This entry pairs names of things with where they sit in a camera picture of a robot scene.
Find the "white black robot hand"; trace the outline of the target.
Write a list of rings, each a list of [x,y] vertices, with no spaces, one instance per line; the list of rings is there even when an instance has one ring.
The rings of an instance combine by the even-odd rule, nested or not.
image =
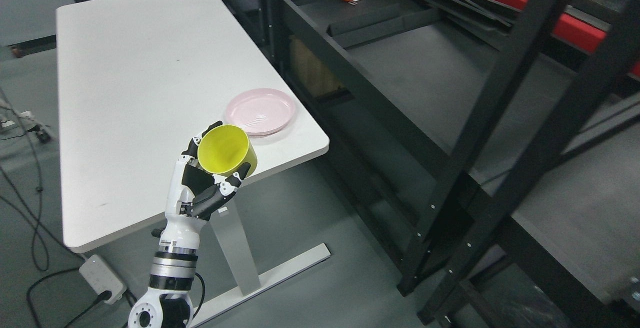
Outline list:
[[[240,172],[220,176],[205,171],[197,159],[202,137],[217,121],[189,140],[175,162],[166,200],[166,227],[158,236],[158,248],[199,249],[201,229],[212,214],[231,202],[246,178]]]

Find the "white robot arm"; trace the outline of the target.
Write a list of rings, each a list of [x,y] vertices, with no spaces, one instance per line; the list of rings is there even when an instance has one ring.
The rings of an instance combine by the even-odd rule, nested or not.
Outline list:
[[[189,293],[197,262],[195,249],[158,248],[147,291],[131,308],[128,328],[189,328],[195,316]]]

